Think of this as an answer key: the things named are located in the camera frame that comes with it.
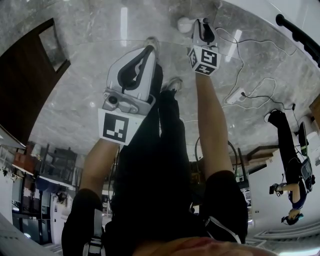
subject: marble floor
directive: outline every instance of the marble floor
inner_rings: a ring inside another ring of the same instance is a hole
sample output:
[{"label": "marble floor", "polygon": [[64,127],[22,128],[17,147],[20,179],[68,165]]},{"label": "marble floor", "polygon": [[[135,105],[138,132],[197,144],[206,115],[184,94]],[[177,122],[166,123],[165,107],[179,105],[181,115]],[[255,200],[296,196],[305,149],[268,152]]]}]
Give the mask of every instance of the marble floor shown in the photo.
[{"label": "marble floor", "polygon": [[[56,147],[71,147],[87,154],[97,141],[98,108],[103,104],[110,66],[126,52],[142,45],[149,36],[160,41],[159,62],[164,82],[180,76],[183,89],[176,98],[180,116],[186,121],[186,142],[194,145],[198,136],[195,74],[187,58],[190,35],[176,29],[177,19],[208,17],[214,28],[224,28],[242,41],[272,40],[274,44],[243,42],[239,52],[244,61],[237,86],[247,94],[263,80],[276,80],[273,98],[288,108],[296,104],[297,118],[309,113],[309,105],[320,93],[320,73],[311,61],[275,29],[258,17],[218,0],[2,0],[0,1],[0,54],[42,22],[54,18],[56,35],[71,66],[47,99],[33,127],[30,140]],[[59,47],[53,30],[41,36],[52,61],[58,63]],[[232,38],[223,30],[218,34]],[[213,76],[218,98],[235,85],[242,61],[235,44],[221,40],[220,69]],[[254,95],[272,95],[275,83],[266,80]],[[243,107],[260,106],[266,99],[247,99]],[[268,102],[259,109],[225,106],[229,140],[246,152],[277,142],[276,130],[265,124],[264,115],[280,108]],[[293,130],[293,112],[286,111]]]}]

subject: person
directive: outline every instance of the person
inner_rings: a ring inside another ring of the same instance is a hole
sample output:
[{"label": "person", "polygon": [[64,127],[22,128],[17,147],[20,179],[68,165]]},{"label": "person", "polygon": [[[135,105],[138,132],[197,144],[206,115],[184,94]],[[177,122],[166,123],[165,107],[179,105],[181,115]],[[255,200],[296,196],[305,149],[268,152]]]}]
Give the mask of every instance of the person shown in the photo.
[{"label": "person", "polygon": [[150,89],[156,103],[119,153],[112,221],[101,238],[101,224],[95,219],[119,145],[99,139],[87,155],[62,233],[63,255],[85,255],[84,248],[95,244],[103,249],[94,255],[105,251],[110,256],[275,255],[244,245],[248,209],[229,157],[225,115],[211,78],[201,74],[195,81],[206,188],[199,215],[191,213],[185,127],[175,100],[183,82],[174,78],[161,89],[162,80],[157,64]]},{"label": "person", "polygon": [[288,216],[282,218],[282,222],[286,220],[288,225],[294,225],[303,218],[301,209],[307,198],[307,190],[301,178],[303,164],[297,156],[286,114],[274,109],[266,115],[265,120],[278,130],[278,144],[286,179],[286,183],[275,184],[274,189],[278,192],[288,191],[288,198],[292,204],[292,209]]}]

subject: electrical cord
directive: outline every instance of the electrical cord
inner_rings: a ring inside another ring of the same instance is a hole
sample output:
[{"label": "electrical cord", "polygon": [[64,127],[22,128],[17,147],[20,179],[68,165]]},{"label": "electrical cord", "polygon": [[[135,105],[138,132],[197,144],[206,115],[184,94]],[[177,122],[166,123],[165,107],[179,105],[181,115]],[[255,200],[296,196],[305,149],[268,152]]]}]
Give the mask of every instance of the electrical cord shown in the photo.
[{"label": "electrical cord", "polygon": [[228,140],[228,145],[232,148],[232,151],[234,153],[235,156],[235,169],[234,169],[234,177],[237,177],[238,174],[238,155],[236,152],[236,149],[234,147],[234,145],[232,145],[232,143]]},{"label": "electrical cord", "polygon": [[269,97],[269,96],[267,96],[267,95],[250,97],[250,96],[246,96],[246,94],[245,94],[244,92],[242,92],[241,95],[242,95],[243,97],[245,97],[246,99],[256,99],[256,98],[260,98],[260,97],[267,97],[267,98],[269,98],[269,100],[273,101],[274,103],[276,103],[276,104],[281,104],[281,105],[283,106],[283,109],[284,109],[284,110],[292,110],[294,119],[295,119],[295,121],[296,121],[296,125],[297,125],[297,128],[298,128],[298,131],[299,131],[299,123],[298,123],[298,120],[297,120],[296,114],[295,114],[295,109],[296,109],[296,104],[295,104],[295,103],[292,105],[292,108],[286,108],[285,105],[283,104],[283,102],[275,101],[275,100],[273,100],[271,97]]},{"label": "electrical cord", "polygon": [[198,153],[197,153],[197,146],[198,146],[199,140],[200,140],[200,137],[196,140],[196,143],[194,145],[194,156],[195,156],[196,168],[198,172],[199,172],[199,159],[198,159]]},{"label": "electrical cord", "polygon": [[286,108],[285,105],[282,103],[282,102],[278,102],[278,101],[275,101],[273,100],[270,96],[267,96],[267,95],[261,95],[261,96],[247,96],[244,92],[241,93],[241,95],[243,97],[245,97],[246,99],[256,99],[256,98],[269,98],[269,101],[273,101],[274,103],[277,103],[277,104],[281,104],[283,106],[283,109],[284,110],[292,110],[292,108]]},{"label": "electrical cord", "polygon": [[[215,30],[216,30],[216,31],[218,31],[218,30],[223,30],[225,33],[227,33],[230,37],[232,37],[232,38],[235,40],[235,41],[230,41],[230,40],[227,40],[227,39],[219,36],[222,40],[225,40],[225,41],[227,41],[227,42],[236,44],[237,52],[238,52],[239,58],[240,58],[240,60],[241,60],[241,62],[242,62],[242,67],[241,67],[241,69],[239,70],[239,72],[238,72],[238,74],[237,74],[237,76],[236,76],[235,84],[234,84],[233,88],[231,89],[231,91],[229,92],[229,94],[228,94],[228,95],[224,98],[224,100],[223,100],[223,103],[224,103],[224,104],[228,104],[228,103],[226,102],[226,100],[227,100],[227,98],[234,92],[234,89],[237,87],[238,81],[239,81],[239,75],[240,75],[240,73],[242,72],[242,70],[244,69],[244,66],[245,66],[245,62],[244,62],[244,60],[243,60],[243,58],[241,57],[241,54],[240,54],[239,44],[244,43],[244,42],[255,42],[255,43],[259,43],[259,44],[272,43],[277,49],[283,51],[283,52],[284,52],[286,55],[288,55],[288,56],[293,56],[293,55],[296,53],[297,49],[298,49],[298,48],[296,48],[295,51],[294,51],[292,54],[289,54],[289,53],[287,53],[284,49],[278,47],[278,46],[277,46],[273,41],[271,41],[271,40],[257,41],[257,40],[253,40],[253,39],[247,39],[247,40],[238,41],[236,38],[234,38],[228,31],[226,31],[226,30],[225,30],[224,28],[222,28],[222,27],[217,27]],[[265,78],[258,84],[258,86],[252,91],[252,93],[249,95],[249,97],[255,92],[255,90],[256,90],[257,88],[259,88],[259,87],[263,84],[263,82],[264,82],[266,79],[269,79],[269,80],[273,80],[273,81],[274,81],[273,93],[272,93],[272,96],[271,96],[270,98],[272,98],[272,97],[274,96],[275,89],[276,89],[276,87],[277,87],[277,81],[276,81],[274,78],[265,77]],[[239,105],[239,104],[228,104],[228,105],[224,105],[224,106],[222,106],[222,107],[224,108],[224,107],[230,107],[230,106],[238,106],[238,107],[243,108],[243,109],[246,109],[246,110],[249,110],[249,109],[259,109],[259,108],[261,108],[264,104],[266,104],[267,102],[269,102],[269,101],[270,101],[270,98],[268,99],[268,101],[266,101],[265,103],[263,103],[263,104],[260,105],[259,107],[244,107],[244,106],[241,106],[241,105]]]},{"label": "electrical cord", "polygon": [[[118,148],[118,154],[114,158],[114,161],[113,161],[113,164],[112,164],[112,168],[111,168],[111,172],[110,172],[110,176],[109,176],[109,181],[108,181],[108,197],[109,197],[109,204],[110,204],[110,210],[111,210],[111,216],[112,217],[113,217],[114,212],[113,212],[112,206],[111,206],[110,186],[111,186],[111,179],[112,179],[113,173],[117,173],[119,154],[120,154],[120,147]],[[115,189],[113,189],[112,198],[114,198],[114,195],[115,195]]]}]

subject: hair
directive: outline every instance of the hair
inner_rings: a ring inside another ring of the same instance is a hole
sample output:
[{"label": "hair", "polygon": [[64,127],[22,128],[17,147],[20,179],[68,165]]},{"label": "hair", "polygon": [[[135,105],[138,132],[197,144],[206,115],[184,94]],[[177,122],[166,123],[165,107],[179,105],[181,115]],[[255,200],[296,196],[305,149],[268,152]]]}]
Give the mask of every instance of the hair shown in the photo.
[{"label": "hair", "polygon": [[299,215],[295,217],[295,219],[289,219],[289,216],[285,217],[286,223],[288,223],[289,226],[292,226],[296,224],[299,220]]}]

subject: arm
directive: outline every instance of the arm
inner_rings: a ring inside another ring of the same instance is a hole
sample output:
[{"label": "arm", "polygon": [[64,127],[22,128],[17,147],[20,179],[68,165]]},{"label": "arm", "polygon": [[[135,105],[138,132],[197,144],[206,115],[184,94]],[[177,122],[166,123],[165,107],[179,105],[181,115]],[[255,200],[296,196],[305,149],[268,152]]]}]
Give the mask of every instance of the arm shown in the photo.
[{"label": "arm", "polygon": [[211,78],[195,75],[198,98],[198,127],[205,166],[205,177],[219,171],[233,171],[228,151],[225,114],[217,98]]},{"label": "arm", "polygon": [[84,161],[80,190],[63,227],[61,244],[64,255],[82,255],[84,245],[94,234],[95,210],[102,210],[101,196],[119,145],[104,139],[91,149]]},{"label": "arm", "polygon": [[293,183],[283,187],[279,187],[280,191],[292,191],[292,202],[297,203],[300,200],[300,187],[299,184]]},{"label": "arm", "polygon": [[89,189],[100,198],[106,176],[111,170],[119,144],[99,139],[84,161],[81,189]]}]

